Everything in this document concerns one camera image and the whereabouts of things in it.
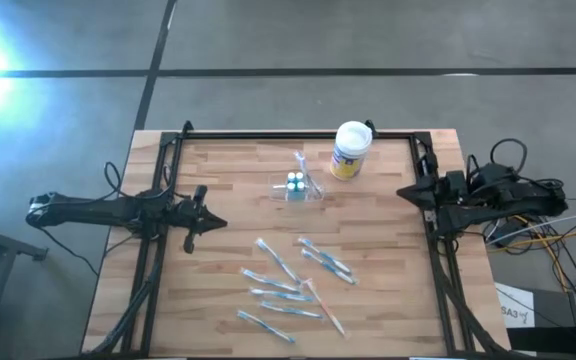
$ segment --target wooden tabletop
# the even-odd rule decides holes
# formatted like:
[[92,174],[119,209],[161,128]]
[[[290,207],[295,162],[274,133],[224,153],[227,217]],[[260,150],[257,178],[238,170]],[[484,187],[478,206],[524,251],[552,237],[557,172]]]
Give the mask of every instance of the wooden tabletop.
[[[440,173],[462,169],[456,132],[431,132]],[[135,133],[125,170],[125,192],[135,194],[150,187],[160,134]],[[395,195],[396,189],[415,182],[408,142],[375,140],[361,174],[349,182],[336,180],[329,173],[332,148],[332,140],[184,141],[177,192],[192,194],[196,185],[207,185],[208,209],[226,219],[228,227],[196,237],[193,254],[186,254],[182,248],[187,230],[171,228],[151,356],[446,354],[420,213]],[[297,169],[295,150],[304,152],[313,176],[326,188],[324,201],[290,204],[269,198],[269,179]],[[128,235],[126,230],[113,229],[108,246]],[[359,284],[347,284],[321,265],[304,259],[297,243],[300,235],[349,265]],[[258,237],[300,277],[314,280],[349,338],[342,338],[327,319],[277,313],[258,306],[259,299],[249,294],[249,288],[268,287],[242,276],[242,267],[290,282],[254,245]],[[468,305],[497,342],[508,348],[484,245],[476,236],[465,236],[460,241],[457,258]],[[104,259],[83,350],[99,344],[126,308],[137,253],[138,241],[134,240]],[[322,313],[315,304],[277,303]],[[238,319],[237,310],[292,335],[296,343],[289,344]],[[141,317],[137,320],[135,348],[141,338],[142,321]],[[458,337],[454,311],[452,321]]]

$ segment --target white lid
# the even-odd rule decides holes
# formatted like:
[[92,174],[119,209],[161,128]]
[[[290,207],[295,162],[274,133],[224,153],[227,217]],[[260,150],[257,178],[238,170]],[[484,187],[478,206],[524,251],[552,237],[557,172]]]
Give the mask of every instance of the white lid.
[[347,155],[363,155],[368,151],[371,142],[372,130],[359,121],[343,123],[335,137],[335,144]]

